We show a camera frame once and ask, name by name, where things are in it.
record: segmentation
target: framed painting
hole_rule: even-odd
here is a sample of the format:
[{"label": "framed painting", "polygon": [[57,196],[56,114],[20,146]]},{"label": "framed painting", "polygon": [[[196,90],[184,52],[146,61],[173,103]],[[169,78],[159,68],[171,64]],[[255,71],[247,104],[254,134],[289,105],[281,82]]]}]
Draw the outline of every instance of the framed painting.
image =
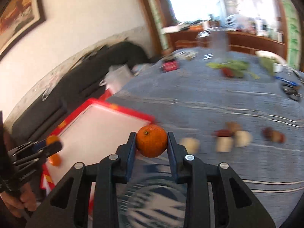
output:
[{"label": "framed painting", "polygon": [[41,0],[9,0],[0,11],[0,60],[44,20]]}]

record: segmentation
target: bowl of vegetables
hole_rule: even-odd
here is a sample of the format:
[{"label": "bowl of vegetables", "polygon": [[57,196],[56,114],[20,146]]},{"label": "bowl of vegetables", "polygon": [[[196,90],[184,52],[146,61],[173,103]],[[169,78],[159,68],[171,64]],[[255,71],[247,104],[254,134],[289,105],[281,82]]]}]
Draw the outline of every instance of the bowl of vegetables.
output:
[{"label": "bowl of vegetables", "polygon": [[267,68],[269,72],[280,73],[287,65],[282,57],[270,51],[258,50],[255,54],[259,57],[260,64]]}]

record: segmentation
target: white wall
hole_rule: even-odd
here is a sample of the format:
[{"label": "white wall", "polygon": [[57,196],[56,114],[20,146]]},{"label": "white wall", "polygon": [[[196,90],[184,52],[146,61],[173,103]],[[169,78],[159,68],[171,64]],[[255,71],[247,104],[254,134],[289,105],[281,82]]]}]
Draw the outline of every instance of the white wall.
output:
[{"label": "white wall", "polygon": [[145,25],[137,0],[42,0],[46,21],[0,61],[4,119],[26,92],[61,62],[100,39]]}]

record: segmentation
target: orange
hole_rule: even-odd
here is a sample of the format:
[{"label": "orange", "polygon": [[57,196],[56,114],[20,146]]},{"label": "orange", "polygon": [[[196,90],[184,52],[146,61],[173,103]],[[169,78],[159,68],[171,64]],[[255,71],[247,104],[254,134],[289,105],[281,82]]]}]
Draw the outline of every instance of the orange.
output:
[{"label": "orange", "polygon": [[61,158],[58,154],[53,154],[48,158],[48,161],[53,166],[59,166],[61,164]]},{"label": "orange", "polygon": [[155,124],[142,127],[136,135],[136,147],[142,155],[155,158],[167,148],[168,137],[166,131]]}]

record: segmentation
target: triangular cutout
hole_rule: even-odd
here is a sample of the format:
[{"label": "triangular cutout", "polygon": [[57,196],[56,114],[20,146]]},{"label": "triangular cutout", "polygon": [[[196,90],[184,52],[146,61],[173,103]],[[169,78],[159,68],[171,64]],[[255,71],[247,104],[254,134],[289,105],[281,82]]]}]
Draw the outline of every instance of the triangular cutout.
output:
[{"label": "triangular cutout", "polygon": [[70,177],[61,188],[58,189],[57,193],[52,197],[50,204],[62,209],[66,209],[67,203],[69,201],[70,192],[74,178]]},{"label": "triangular cutout", "polygon": [[237,208],[243,208],[250,206],[252,204],[252,201],[248,197],[248,195],[242,190],[242,188],[239,186],[237,181],[235,181],[234,178],[229,179],[230,186],[232,189],[232,194],[235,201],[235,206]]}]

